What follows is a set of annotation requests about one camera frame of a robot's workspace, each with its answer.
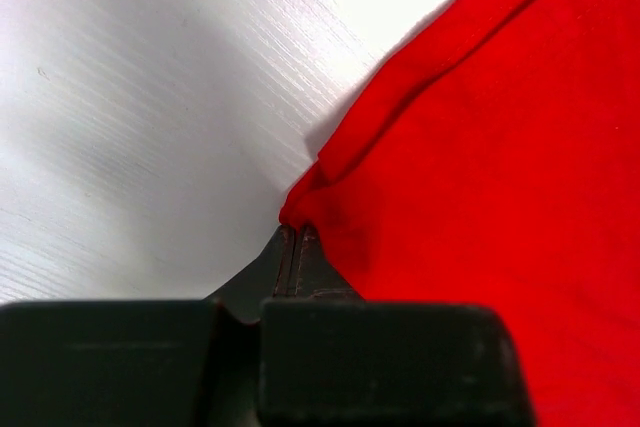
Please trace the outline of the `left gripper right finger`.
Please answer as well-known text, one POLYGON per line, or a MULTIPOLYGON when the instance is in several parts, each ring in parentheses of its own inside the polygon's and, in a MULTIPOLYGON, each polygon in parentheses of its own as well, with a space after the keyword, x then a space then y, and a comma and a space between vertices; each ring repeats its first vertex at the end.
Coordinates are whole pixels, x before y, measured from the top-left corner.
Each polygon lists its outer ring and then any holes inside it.
POLYGON ((533 426, 511 335, 460 303, 362 299, 311 228, 283 251, 260 309, 259 419, 265 426, 533 426))

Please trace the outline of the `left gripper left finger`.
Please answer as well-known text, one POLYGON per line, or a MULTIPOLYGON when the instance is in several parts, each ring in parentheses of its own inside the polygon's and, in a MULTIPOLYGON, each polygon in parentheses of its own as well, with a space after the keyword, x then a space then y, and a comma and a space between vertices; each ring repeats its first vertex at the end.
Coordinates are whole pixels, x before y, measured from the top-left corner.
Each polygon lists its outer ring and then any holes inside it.
POLYGON ((5 426, 254 426, 260 304, 291 260, 279 227, 196 300, 22 301, 1 309, 5 426))

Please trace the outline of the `red t shirt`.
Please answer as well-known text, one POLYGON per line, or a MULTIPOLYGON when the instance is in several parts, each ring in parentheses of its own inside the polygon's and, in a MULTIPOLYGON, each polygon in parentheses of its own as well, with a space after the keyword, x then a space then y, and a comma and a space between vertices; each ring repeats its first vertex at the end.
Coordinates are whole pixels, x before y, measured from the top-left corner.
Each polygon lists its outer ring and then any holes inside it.
POLYGON ((639 0, 455 0, 280 219, 366 299, 494 309, 541 425, 637 425, 639 0))

